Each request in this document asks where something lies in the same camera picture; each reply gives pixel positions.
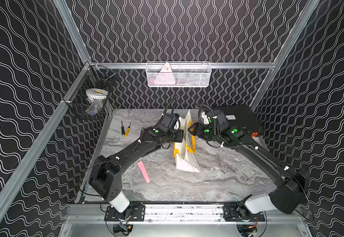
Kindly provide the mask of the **white canvas pouch yellow handles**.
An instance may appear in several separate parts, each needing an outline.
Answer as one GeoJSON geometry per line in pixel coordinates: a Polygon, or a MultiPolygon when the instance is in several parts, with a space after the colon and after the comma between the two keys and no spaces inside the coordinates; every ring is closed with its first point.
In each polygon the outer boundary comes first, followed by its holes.
{"type": "Polygon", "coordinates": [[[201,173],[201,169],[195,159],[196,151],[195,137],[192,136],[188,128],[193,125],[190,110],[184,118],[180,117],[178,124],[175,126],[183,131],[182,142],[174,143],[173,157],[176,161],[176,169],[187,172],[201,173]]]}

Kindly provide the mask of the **pink art knife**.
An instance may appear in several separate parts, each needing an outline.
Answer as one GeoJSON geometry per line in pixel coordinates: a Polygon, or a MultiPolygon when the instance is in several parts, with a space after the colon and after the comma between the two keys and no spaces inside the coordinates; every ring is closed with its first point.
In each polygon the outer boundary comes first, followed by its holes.
{"type": "Polygon", "coordinates": [[[144,163],[143,163],[143,162],[138,162],[138,163],[137,163],[137,166],[138,166],[138,168],[140,169],[141,174],[142,174],[142,176],[143,176],[145,182],[146,182],[146,183],[149,183],[149,182],[150,182],[150,178],[149,178],[149,175],[148,175],[148,173],[147,173],[147,170],[146,170],[146,168],[145,168],[144,163]]]}

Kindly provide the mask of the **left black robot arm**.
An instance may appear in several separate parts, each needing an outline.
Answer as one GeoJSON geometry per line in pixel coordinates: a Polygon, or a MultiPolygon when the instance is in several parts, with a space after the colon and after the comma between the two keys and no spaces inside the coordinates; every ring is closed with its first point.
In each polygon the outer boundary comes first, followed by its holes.
{"type": "Polygon", "coordinates": [[[101,155],[96,158],[90,167],[89,185],[117,212],[127,211],[130,201],[122,191],[122,174],[140,158],[161,149],[164,144],[181,142],[183,135],[182,129],[163,131],[155,126],[143,128],[140,136],[123,150],[108,157],[101,155]]]}

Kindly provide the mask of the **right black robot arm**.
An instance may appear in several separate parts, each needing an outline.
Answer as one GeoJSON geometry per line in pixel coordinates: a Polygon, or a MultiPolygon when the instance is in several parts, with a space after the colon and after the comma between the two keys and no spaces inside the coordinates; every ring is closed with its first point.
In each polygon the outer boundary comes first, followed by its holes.
{"type": "Polygon", "coordinates": [[[229,148],[242,154],[263,171],[275,184],[276,189],[268,194],[249,196],[240,202],[240,207],[246,212],[279,210],[291,214],[299,205],[309,203],[308,173],[294,170],[283,161],[260,146],[249,134],[245,127],[228,127],[224,131],[214,126],[214,123],[194,123],[188,132],[207,142],[219,143],[220,148],[229,148]]]}

